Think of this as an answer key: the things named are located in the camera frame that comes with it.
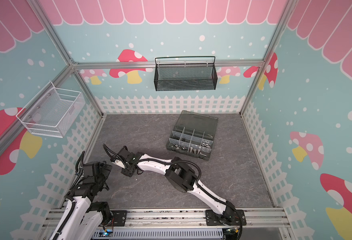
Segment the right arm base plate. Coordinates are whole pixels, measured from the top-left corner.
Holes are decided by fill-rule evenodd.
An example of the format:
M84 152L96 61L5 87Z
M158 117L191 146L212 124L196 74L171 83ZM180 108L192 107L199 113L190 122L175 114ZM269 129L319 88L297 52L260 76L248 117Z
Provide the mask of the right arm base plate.
M229 215L219 215L213 210L206 210L207 226L246 226L247 220L243 210L230 210Z

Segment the silver bolts cluster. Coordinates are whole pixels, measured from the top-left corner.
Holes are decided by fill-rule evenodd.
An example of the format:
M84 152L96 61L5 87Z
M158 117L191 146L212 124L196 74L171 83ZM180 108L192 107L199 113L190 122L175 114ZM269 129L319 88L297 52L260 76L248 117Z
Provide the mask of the silver bolts cluster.
M167 146L167 149L170 151L175 151L177 153L192 156L195 158L206 157L206 155L203 152L201 152L199 149L194 149L193 147L185 147L185 146L180 146L176 144L169 144Z

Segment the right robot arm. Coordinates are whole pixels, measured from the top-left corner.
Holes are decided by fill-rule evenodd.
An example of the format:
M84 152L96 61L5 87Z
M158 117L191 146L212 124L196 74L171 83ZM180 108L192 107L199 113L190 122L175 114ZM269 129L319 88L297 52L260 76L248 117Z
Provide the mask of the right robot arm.
M164 160L144 153L134 154L127 147L123 147L118 153L105 144L103 149L111 162L122 168L121 173L125 176L132 177L144 172L160 174L179 192L191 194L204 202L221 224L240 227L247 224L245 216L234 204L219 197L201 182L202 170L197 164L178 157Z

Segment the grey compartment organizer box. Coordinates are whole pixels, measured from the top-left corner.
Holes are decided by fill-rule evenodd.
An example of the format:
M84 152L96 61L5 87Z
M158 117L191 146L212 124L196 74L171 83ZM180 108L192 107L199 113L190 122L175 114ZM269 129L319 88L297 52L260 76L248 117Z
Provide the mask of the grey compartment organizer box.
M216 117L183 110L168 138L166 148L169 144L193 147L206 155L199 159L208 161L212 155L218 121ZM202 147L203 139L211 141L211 148Z

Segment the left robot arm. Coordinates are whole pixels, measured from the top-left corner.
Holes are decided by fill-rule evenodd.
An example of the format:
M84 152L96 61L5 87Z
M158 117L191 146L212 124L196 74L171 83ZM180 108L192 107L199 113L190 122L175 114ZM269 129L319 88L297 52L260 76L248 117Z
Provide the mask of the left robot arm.
M99 226L114 221L107 202L94 202L99 192L109 187L106 180L112 166L106 162L91 162L82 167L81 179L64 197L67 205L55 228L52 240L90 240Z

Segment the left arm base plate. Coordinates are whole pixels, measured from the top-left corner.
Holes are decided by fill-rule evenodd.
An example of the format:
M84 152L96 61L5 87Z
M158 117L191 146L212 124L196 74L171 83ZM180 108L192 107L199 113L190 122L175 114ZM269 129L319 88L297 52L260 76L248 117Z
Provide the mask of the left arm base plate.
M113 210L109 211L109 216L104 227L124 227L127 220L127 211L125 210Z

